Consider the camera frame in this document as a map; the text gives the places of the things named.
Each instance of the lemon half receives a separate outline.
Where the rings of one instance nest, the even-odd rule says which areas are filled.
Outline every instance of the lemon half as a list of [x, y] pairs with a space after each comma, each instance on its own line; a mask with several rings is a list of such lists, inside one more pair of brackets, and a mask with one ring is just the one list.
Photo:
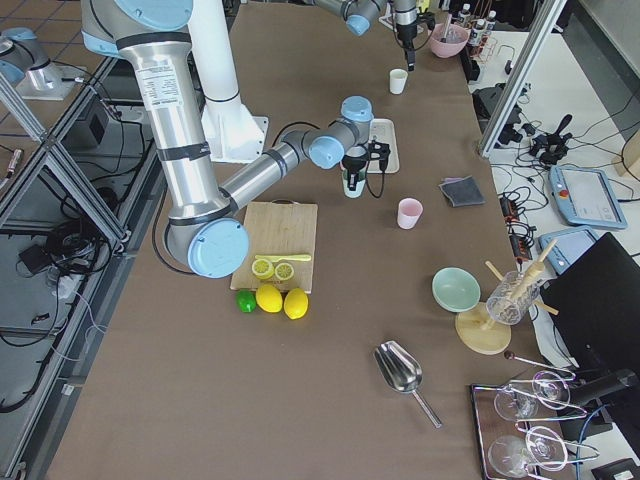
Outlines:
[[284, 282], [293, 278], [293, 265], [287, 262], [282, 262], [276, 265], [275, 275], [278, 280]]
[[264, 258], [255, 260], [251, 264], [251, 273], [253, 273], [260, 280], [267, 280], [273, 276], [273, 263]]

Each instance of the black monitor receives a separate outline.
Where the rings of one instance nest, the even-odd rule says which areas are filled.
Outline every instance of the black monitor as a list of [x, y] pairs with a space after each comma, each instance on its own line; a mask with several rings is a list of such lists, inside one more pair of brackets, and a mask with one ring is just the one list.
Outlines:
[[[560, 311], [553, 322], [585, 376], [621, 369], [640, 376], [640, 266], [613, 235], [605, 233], [541, 294]], [[640, 455], [640, 388], [601, 400]]]

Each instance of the pink cup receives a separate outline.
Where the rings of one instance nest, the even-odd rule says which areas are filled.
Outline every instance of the pink cup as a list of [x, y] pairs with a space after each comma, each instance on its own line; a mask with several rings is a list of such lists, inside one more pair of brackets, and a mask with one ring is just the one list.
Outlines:
[[422, 204], [415, 198], [404, 198], [398, 203], [398, 226], [409, 230], [422, 215]]

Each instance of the tablet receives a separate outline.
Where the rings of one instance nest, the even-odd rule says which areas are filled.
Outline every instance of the tablet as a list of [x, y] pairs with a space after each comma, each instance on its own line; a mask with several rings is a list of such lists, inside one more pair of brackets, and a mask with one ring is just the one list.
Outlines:
[[540, 248], [544, 248], [556, 239], [556, 245], [547, 256], [547, 261], [551, 264], [558, 275], [561, 275], [569, 268], [584, 252], [598, 240], [598, 235], [588, 225], [567, 228], [559, 232], [551, 232], [541, 235], [538, 238]]
[[554, 165], [549, 180], [558, 210], [571, 225], [627, 228], [618, 199], [602, 170]]

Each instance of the pink bowl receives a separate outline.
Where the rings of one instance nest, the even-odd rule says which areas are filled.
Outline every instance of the pink bowl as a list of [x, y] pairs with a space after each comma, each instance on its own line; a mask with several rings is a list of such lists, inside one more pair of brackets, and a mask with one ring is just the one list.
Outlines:
[[459, 43], [443, 43], [440, 41], [440, 38], [442, 38], [443, 28], [444, 24], [439, 23], [436, 25], [436, 28], [433, 29], [433, 33], [429, 39], [429, 48], [437, 57], [453, 57], [460, 53], [467, 44], [467, 41], [469, 40], [469, 30], [462, 28], [460, 25], [451, 25], [449, 27], [449, 31], [457, 33], [462, 40]]

